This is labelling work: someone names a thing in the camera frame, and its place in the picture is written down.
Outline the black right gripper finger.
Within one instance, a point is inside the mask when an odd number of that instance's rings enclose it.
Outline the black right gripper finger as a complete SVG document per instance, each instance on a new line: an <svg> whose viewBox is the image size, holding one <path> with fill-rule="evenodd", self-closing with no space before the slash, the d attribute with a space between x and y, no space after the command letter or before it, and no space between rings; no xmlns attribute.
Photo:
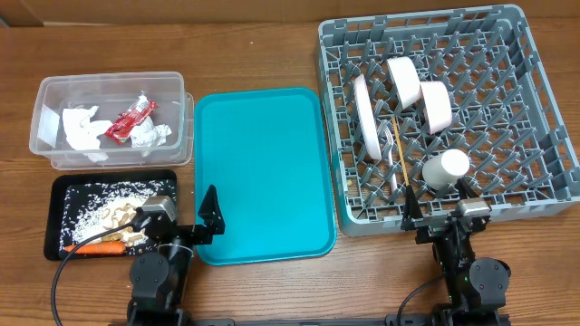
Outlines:
<svg viewBox="0 0 580 326"><path fill-rule="evenodd" d="M411 185L405 187L405 204L403 210L403 222L411 222L413 219L422 219L423 214L419 205L419 201L415 196Z"/></svg>
<svg viewBox="0 0 580 326"><path fill-rule="evenodd" d="M459 198L461 200L479 197L479 195L472 189L472 187L469 185L469 182L464 177L461 177L457 180L455 188L458 190Z"/></svg>

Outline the wooden chopstick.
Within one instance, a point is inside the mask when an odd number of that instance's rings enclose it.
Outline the wooden chopstick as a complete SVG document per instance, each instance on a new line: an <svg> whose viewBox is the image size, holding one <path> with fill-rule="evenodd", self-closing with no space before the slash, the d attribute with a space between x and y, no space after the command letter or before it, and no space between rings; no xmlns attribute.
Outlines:
<svg viewBox="0 0 580 326"><path fill-rule="evenodd" d="M403 155L402 143L401 143L401 140L400 140L398 122L397 122L397 119L396 119L395 116L392 117L392 124L393 124L393 130L394 130L395 140L396 140L396 143L397 143L397 149L398 149L398 153L399 153L399 158L400 158L400 162L401 162L403 179L404 179L405 186L407 187L407 186L410 185L410 182L409 182L409 178L408 178L408 174L407 174L405 157Z"/></svg>

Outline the small pink plate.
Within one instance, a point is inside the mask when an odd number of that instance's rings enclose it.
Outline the small pink plate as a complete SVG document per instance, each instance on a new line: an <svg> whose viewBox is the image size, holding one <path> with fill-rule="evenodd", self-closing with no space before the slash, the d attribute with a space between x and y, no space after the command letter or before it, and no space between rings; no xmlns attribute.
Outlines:
<svg viewBox="0 0 580 326"><path fill-rule="evenodd" d="M424 102L423 114L429 125L429 133L435 134L452 123L450 97L442 81L421 81L420 90Z"/></svg>

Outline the red snack wrapper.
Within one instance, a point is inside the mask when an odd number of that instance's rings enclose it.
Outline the red snack wrapper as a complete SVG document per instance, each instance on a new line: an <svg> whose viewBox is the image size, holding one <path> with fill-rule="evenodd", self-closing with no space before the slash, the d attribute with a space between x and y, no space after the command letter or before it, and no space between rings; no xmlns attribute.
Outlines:
<svg viewBox="0 0 580 326"><path fill-rule="evenodd" d="M141 94L126 111L119 115L119 118L112 123L104 135L119 145L124 144L130 137L132 129L140 125L158 107L157 102L151 100L147 95Z"/></svg>

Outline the large pink plate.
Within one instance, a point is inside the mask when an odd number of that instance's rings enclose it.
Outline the large pink plate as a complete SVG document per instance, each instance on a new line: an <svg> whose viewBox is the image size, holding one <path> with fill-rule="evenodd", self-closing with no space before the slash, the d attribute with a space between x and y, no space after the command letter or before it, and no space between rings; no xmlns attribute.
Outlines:
<svg viewBox="0 0 580 326"><path fill-rule="evenodd" d="M372 159L381 160L382 153L375 120L372 113L371 99L367 90L366 80L362 74L355 78L353 90L356 109L359 116L362 136L367 153Z"/></svg>

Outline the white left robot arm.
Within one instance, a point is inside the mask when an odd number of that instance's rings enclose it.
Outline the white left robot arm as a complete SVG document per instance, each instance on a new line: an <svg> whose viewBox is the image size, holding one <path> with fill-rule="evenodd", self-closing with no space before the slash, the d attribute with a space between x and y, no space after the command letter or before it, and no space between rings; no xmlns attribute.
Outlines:
<svg viewBox="0 0 580 326"><path fill-rule="evenodd" d="M150 197L137 208L130 225L158 243L155 252L141 254L131 265L129 325L193 325L181 308L194 247L210 245L225 233L216 188L211 185L200 205L201 225L179 225L178 209L168 196Z"/></svg>

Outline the white plastic fork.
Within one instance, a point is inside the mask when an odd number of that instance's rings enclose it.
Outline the white plastic fork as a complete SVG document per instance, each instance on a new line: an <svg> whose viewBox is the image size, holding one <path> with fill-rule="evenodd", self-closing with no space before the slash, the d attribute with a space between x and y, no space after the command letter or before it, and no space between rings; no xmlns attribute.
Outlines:
<svg viewBox="0 0 580 326"><path fill-rule="evenodd" d="M394 162L392 157L392 150L394 146L394 139L389 124L386 120L382 121L379 127L379 134L386 139L385 146L382 150L382 158L388 162L389 165L389 181L391 192L394 193L398 189L398 182L396 172L394 170Z"/></svg>

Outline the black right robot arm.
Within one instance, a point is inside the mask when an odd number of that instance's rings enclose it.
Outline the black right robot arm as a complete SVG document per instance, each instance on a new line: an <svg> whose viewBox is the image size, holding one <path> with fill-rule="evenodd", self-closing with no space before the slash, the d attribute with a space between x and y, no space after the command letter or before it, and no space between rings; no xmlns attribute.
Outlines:
<svg viewBox="0 0 580 326"><path fill-rule="evenodd" d="M441 275L411 292L401 303L395 322L405 323L403 310L422 290L443 280L449 302L436 304L428 315L415 315L412 321L422 325L509 326L507 314L499 309L506 305L511 270L508 264L494 258L477 258L470 238L486 230L491 207L469 186L465 178L455 184L459 191L456 208L444 218L426 219L411 185L405 186L405 204L401 221L403 231L414 231L418 245L431 244Z"/></svg>

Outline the white cup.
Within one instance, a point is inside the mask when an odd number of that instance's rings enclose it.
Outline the white cup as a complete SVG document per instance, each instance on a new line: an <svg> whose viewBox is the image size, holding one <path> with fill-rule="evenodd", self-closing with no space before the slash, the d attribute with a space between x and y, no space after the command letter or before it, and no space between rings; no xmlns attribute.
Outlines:
<svg viewBox="0 0 580 326"><path fill-rule="evenodd" d="M422 168L425 183L434 189L455 184L469 171L469 157L459 149L448 149L429 159Z"/></svg>

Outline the orange carrot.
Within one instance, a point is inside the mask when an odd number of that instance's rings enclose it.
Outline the orange carrot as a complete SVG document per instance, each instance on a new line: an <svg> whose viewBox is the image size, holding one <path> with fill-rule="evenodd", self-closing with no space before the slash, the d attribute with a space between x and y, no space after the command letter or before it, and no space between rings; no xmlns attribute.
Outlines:
<svg viewBox="0 0 580 326"><path fill-rule="evenodd" d="M99 242L80 247L75 254L80 255L122 255L126 245L121 241Z"/></svg>

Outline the white bowl with peanuts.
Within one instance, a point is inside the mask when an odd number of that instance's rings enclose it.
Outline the white bowl with peanuts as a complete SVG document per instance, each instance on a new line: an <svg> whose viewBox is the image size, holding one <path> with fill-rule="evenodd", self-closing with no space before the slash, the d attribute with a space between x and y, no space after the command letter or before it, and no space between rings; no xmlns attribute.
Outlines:
<svg viewBox="0 0 580 326"><path fill-rule="evenodd" d="M415 65L409 57L390 58L387 65L401 106L407 109L421 98L420 78Z"/></svg>

